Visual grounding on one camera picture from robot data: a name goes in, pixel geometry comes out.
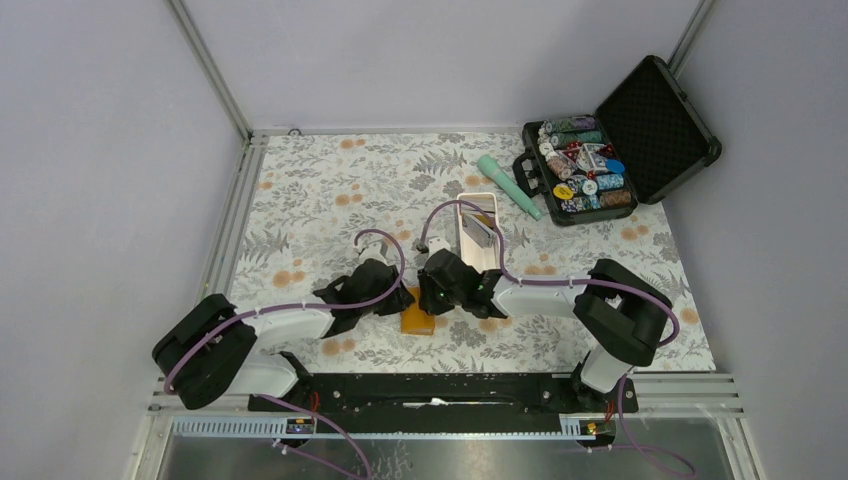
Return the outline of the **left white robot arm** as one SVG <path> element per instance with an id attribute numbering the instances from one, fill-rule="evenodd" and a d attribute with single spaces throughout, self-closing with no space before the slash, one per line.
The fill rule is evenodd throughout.
<path id="1" fill-rule="evenodd" d="M 209 295 L 156 343 L 152 358 L 164 394 L 188 410 L 224 395 L 259 394 L 296 411 L 309 401 L 311 387 L 274 346 L 334 337 L 365 316 L 399 314 L 414 301 L 398 266 L 369 258 L 352 274 L 290 303 L 239 312 L 223 294 Z"/>

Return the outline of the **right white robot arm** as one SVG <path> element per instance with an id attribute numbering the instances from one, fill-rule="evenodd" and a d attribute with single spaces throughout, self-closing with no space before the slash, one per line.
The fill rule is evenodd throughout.
<path id="1" fill-rule="evenodd" d="M 459 307 L 479 319 L 577 319 L 597 343 L 573 375 L 575 402 L 589 412 L 612 400 L 626 372 L 652 364 L 672 317 L 664 294 L 611 259 L 598 260 L 585 278 L 518 278 L 499 269 L 478 271 L 441 249 L 429 256 L 418 281 L 419 306 L 429 315 Z"/>

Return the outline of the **orange leather card holder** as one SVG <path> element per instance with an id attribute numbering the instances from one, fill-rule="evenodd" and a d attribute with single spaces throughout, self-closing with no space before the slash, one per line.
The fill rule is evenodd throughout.
<path id="1" fill-rule="evenodd" d="M 435 332 L 435 317 L 420 308 L 420 288 L 409 287 L 408 291 L 413 295 L 413 303 L 400 314 L 400 332 L 405 335 L 432 336 Z"/>

